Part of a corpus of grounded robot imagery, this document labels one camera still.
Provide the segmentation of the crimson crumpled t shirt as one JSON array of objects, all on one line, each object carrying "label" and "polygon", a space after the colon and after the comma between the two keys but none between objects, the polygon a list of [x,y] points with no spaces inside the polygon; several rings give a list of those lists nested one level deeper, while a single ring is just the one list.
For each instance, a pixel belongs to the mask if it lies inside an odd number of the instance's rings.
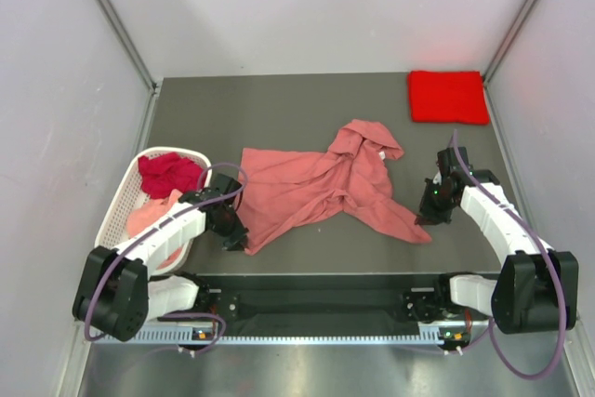
[{"label": "crimson crumpled t shirt", "polygon": [[138,170],[141,178],[140,188],[151,199],[165,199],[177,190],[185,193],[198,191],[205,185],[201,179],[204,169],[193,160],[175,152],[150,158],[138,158]]}]

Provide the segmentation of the folded red t shirt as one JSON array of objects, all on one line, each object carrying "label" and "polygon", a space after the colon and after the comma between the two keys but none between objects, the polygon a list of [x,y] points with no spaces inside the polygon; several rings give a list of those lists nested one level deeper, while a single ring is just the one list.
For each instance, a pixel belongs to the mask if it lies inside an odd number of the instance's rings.
[{"label": "folded red t shirt", "polygon": [[412,71],[407,75],[407,92],[413,122],[490,123],[479,72]]}]

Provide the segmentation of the salmon pink t shirt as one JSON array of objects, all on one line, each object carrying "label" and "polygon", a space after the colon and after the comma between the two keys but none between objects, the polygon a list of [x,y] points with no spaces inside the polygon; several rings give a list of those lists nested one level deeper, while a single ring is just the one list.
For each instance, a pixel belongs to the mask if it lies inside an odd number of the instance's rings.
[{"label": "salmon pink t shirt", "polygon": [[430,242],[416,214],[393,199],[385,163],[403,155],[384,125],[359,119],[341,127],[324,152],[245,148],[239,208],[248,229],[245,253],[254,256],[286,232],[339,213],[410,244]]}]

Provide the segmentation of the light pink t shirt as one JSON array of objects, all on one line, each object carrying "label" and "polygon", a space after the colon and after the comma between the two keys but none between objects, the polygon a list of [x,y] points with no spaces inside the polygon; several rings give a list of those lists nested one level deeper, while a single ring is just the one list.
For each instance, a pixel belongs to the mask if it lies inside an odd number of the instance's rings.
[{"label": "light pink t shirt", "polygon": [[166,198],[151,199],[131,212],[126,222],[126,234],[132,238],[153,225],[178,201],[182,192],[173,190]]}]

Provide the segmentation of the right aluminium frame post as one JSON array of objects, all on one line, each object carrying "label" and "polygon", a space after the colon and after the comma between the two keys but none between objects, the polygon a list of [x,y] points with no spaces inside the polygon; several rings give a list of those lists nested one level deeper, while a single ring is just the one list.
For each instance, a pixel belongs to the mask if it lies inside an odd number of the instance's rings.
[{"label": "right aluminium frame post", "polygon": [[508,53],[511,51],[515,41],[522,33],[525,25],[531,18],[540,0],[522,0],[520,7],[513,17],[511,24],[506,30],[503,38],[500,40],[496,52],[489,60],[487,67],[483,71],[483,86],[488,87],[495,77],[498,69],[504,62]]}]

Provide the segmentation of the aluminium frame post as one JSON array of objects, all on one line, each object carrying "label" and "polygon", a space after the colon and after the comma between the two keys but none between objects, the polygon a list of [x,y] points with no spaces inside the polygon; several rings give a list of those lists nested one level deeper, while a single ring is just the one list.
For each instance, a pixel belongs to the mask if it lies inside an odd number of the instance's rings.
[{"label": "aluminium frame post", "polygon": [[145,85],[150,91],[154,91],[157,88],[157,82],[153,79],[147,65],[139,54],[137,47],[133,43],[133,40],[126,29],[126,26],[114,7],[112,0],[95,1],[97,2],[99,10],[113,31],[117,41],[132,63],[143,85]]},{"label": "aluminium frame post", "polygon": [[511,24],[506,30],[503,38],[500,40],[496,52],[489,60],[487,67],[483,71],[483,86],[488,87],[495,77],[498,69],[504,62],[508,53],[511,51],[515,41],[522,33],[525,25],[531,18],[540,0],[522,0],[520,7],[513,17]]}]

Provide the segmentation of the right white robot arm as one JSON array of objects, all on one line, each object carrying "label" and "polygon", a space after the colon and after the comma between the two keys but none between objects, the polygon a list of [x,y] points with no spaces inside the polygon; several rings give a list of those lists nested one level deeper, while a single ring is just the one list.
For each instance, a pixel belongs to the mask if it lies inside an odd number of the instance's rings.
[{"label": "right white robot arm", "polygon": [[470,309],[493,318],[507,335],[573,329],[575,256],[532,237],[497,177],[488,169],[474,169],[465,148],[438,152],[437,166],[436,176],[426,181],[416,223],[446,224],[460,208],[496,253],[501,270],[495,280],[471,272],[441,274],[434,283],[431,311],[419,317],[453,319]]}]

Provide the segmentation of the white plastic laundry basket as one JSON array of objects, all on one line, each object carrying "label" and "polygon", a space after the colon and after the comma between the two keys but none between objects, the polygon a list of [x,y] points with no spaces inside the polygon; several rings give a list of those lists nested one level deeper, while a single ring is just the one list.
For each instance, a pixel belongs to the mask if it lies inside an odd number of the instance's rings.
[{"label": "white plastic laundry basket", "polygon": [[108,207],[108,211],[99,227],[99,232],[95,239],[96,245],[113,247],[129,239],[126,234],[126,222],[129,215],[132,211],[151,200],[151,198],[140,188],[141,178],[138,170],[138,158],[143,155],[153,158],[167,152],[175,152],[200,165],[205,170],[201,175],[201,179],[205,180],[204,186],[210,183],[212,172],[207,168],[211,166],[211,162],[200,152],[182,148],[157,146],[138,153],[129,164],[125,175],[116,190],[115,196]]}]

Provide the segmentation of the left aluminium frame post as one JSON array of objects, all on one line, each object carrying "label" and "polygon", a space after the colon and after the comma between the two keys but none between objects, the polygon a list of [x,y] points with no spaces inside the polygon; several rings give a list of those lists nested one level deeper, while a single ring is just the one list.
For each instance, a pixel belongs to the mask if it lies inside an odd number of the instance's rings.
[{"label": "left aluminium frame post", "polygon": [[114,7],[112,0],[95,1],[97,2],[99,10],[113,31],[117,41],[132,63],[143,85],[145,85],[150,91],[154,91],[157,88],[157,82],[153,79],[147,65],[139,54],[137,47],[133,43],[133,40],[126,29],[126,26]]}]

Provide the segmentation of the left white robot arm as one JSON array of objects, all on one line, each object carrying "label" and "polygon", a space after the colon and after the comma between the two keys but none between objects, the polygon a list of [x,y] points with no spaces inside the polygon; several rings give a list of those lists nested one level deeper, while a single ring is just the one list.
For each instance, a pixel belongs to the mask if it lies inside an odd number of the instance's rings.
[{"label": "left white robot arm", "polygon": [[218,236],[226,250],[243,249],[247,227],[236,205],[247,183],[217,174],[212,184],[183,193],[147,229],[115,246],[98,245],[86,263],[73,301],[73,317],[85,338],[131,340],[148,322],[205,317],[211,298],[188,274],[159,271],[178,248],[205,232]]}]

